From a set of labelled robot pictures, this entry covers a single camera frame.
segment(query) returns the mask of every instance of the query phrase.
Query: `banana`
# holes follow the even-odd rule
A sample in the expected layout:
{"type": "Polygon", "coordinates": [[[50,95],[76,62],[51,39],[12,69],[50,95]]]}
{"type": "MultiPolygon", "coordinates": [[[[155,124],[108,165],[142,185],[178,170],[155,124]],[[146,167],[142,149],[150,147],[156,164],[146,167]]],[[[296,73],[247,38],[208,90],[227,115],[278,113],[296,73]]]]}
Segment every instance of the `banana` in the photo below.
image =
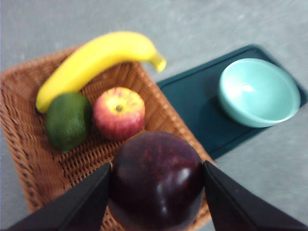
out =
{"type": "Polygon", "coordinates": [[[44,113],[55,97],[79,91],[105,69],[125,61],[148,61],[160,72],[166,60],[144,35],[118,31],[97,37],[72,53],[38,91],[36,107],[44,113]]]}

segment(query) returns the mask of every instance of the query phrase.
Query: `light blue bowl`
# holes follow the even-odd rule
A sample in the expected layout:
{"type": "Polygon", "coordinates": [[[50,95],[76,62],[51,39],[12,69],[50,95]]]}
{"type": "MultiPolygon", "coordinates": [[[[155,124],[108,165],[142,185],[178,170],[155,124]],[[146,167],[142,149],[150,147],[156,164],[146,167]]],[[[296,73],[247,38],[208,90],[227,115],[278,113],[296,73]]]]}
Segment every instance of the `light blue bowl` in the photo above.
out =
{"type": "Polygon", "coordinates": [[[254,128],[290,119],[300,106],[299,90],[290,75],[261,59],[240,59],[227,66],[218,96],[230,117],[254,128]]]}

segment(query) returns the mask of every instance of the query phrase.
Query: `plum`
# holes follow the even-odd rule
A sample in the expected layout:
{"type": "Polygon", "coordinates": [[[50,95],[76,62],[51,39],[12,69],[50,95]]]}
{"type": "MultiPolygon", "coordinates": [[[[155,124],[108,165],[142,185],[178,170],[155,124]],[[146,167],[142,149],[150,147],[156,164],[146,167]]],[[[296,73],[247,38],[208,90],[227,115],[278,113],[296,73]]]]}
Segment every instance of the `plum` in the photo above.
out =
{"type": "Polygon", "coordinates": [[[173,134],[138,134],[115,154],[108,206],[127,231],[185,230],[203,195],[201,158],[173,134]]]}

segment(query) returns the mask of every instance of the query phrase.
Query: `apple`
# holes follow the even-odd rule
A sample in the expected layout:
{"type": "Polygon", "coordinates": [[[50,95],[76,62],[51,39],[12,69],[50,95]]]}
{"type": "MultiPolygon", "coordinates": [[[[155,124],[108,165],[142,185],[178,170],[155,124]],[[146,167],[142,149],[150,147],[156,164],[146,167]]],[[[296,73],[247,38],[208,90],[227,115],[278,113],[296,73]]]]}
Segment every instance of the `apple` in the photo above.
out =
{"type": "Polygon", "coordinates": [[[93,119],[100,133],[112,141],[124,141],[144,124],[145,105],[141,96],[123,87],[105,91],[95,102],[93,119]]]}

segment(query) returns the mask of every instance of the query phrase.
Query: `gray floor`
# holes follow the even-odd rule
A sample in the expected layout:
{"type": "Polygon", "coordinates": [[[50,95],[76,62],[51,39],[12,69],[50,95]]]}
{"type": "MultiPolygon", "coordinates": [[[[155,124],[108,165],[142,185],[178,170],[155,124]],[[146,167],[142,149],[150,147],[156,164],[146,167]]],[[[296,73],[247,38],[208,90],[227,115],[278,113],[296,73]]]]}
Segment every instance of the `gray floor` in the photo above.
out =
{"type": "MultiPolygon", "coordinates": [[[[1,69],[115,30],[146,34],[167,58],[155,81],[262,45],[308,89],[308,0],[2,0],[1,69]]],[[[246,141],[219,167],[308,224],[308,106],[246,141]]],[[[1,135],[1,227],[28,214],[1,135]]],[[[202,230],[214,230],[212,223],[202,230]]]]}

